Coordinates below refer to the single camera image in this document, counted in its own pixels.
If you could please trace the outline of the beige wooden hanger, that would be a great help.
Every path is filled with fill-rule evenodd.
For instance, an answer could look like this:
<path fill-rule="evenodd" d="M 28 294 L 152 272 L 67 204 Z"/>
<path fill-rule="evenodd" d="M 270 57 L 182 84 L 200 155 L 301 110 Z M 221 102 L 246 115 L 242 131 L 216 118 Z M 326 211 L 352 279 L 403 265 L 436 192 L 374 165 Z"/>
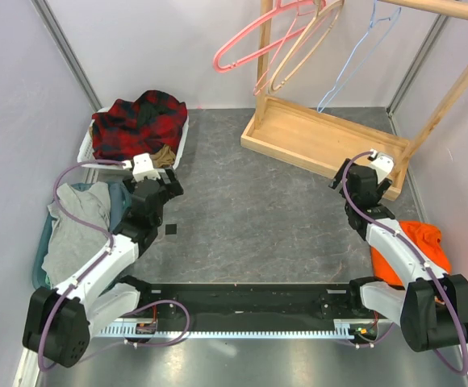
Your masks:
<path fill-rule="evenodd" d="M 268 94 L 280 91 L 312 57 L 334 28 L 345 5 L 344 0 L 317 1 L 317 3 L 310 22 L 299 34 L 270 78 Z"/>

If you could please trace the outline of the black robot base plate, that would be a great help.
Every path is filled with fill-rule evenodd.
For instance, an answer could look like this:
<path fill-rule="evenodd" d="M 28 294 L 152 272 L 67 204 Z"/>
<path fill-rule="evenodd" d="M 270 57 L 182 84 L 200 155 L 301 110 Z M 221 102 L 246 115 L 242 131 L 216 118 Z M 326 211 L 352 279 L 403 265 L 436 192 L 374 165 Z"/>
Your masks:
<path fill-rule="evenodd" d="M 138 306 L 160 300 L 180 302 L 190 314 L 190 327 L 269 330 L 326 327 L 334 319 L 374 322 L 374 312 L 356 306 L 345 283 L 151 284 L 130 275 L 119 282 L 140 291 Z"/>

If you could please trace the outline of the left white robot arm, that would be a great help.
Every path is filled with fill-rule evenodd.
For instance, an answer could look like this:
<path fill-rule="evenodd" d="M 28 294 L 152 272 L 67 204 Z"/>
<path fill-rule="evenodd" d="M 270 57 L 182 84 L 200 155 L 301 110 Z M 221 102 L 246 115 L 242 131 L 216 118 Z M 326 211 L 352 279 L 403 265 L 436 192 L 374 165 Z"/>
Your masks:
<path fill-rule="evenodd" d="M 131 205 L 112 232 L 103 232 L 106 244 L 66 280 L 31 295 L 23 346 L 36 353 L 42 372 L 74 366 L 104 327 L 119 317 L 144 317 L 152 310 L 149 293 L 114 280 L 152 245 L 164 205 L 181 196 L 183 188 L 173 168 L 137 173 L 128 183 Z"/>

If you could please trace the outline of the red plaid skirt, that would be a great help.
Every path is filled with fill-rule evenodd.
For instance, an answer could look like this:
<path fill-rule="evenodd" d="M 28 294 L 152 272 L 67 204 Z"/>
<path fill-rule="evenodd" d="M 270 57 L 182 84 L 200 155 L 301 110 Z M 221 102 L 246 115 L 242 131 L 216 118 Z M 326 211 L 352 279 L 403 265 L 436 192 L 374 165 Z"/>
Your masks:
<path fill-rule="evenodd" d="M 160 90 L 148 90 L 134 102 L 118 99 L 92 115 L 93 156 L 122 161 L 164 148 L 176 153 L 187 118 L 186 104 Z"/>

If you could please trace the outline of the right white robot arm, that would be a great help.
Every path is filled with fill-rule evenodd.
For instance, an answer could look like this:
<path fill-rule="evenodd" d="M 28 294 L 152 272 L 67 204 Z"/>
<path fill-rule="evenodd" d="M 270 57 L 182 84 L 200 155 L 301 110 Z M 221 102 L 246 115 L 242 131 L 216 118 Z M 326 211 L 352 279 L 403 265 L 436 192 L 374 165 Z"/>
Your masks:
<path fill-rule="evenodd" d="M 399 221 L 381 204 L 391 186 L 393 160 L 381 152 L 364 152 L 370 164 L 346 159 L 332 179 L 345 200 L 349 225 L 379 252 L 399 277 L 389 285 L 379 277 L 349 283 L 346 310 L 364 317 L 372 310 L 396 324 L 415 352 L 468 344 L 468 280 L 449 274 L 407 236 Z"/>

